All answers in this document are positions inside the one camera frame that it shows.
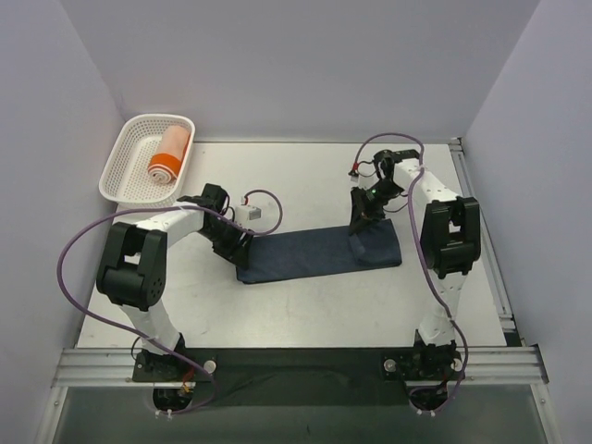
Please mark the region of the dark blue towel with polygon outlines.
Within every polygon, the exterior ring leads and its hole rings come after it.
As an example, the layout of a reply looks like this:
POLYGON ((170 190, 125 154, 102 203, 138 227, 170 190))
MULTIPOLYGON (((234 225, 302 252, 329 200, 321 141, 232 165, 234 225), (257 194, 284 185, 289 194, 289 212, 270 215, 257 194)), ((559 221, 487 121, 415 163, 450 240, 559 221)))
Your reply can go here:
POLYGON ((402 264, 396 231, 383 220, 357 234, 331 227, 286 232, 253 240, 249 268, 236 269, 243 284, 314 278, 402 264))

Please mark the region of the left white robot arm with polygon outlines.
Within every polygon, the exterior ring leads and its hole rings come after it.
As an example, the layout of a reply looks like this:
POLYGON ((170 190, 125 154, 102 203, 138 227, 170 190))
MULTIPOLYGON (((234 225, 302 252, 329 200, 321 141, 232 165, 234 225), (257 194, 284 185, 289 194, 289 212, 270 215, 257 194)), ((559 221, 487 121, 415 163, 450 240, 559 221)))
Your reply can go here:
POLYGON ((110 228, 96 278, 96 288, 118 306, 133 327, 146 334, 138 363, 167 381, 186 374, 185 341, 161 301, 166 287, 167 251, 197 233, 212 243, 213 252, 246 269, 253 236, 222 219, 228 194, 206 184, 197 196, 183 196, 181 208, 131 224, 110 228))

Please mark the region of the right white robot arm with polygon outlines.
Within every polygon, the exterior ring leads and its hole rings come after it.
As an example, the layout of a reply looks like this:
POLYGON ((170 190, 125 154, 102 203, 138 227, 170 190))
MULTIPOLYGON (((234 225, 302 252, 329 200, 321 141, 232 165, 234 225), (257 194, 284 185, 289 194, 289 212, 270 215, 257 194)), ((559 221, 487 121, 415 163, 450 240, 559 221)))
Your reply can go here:
POLYGON ((407 200, 413 240, 434 302, 415 331, 413 346, 387 359, 387 371, 407 380, 448 380, 461 371, 463 354, 455 329, 461 291, 481 253, 480 207, 474 198, 450 190, 423 164, 415 150, 375 153, 370 161, 355 159, 351 188, 349 242, 362 265, 384 265, 394 251, 394 230, 386 219, 387 204, 407 200))

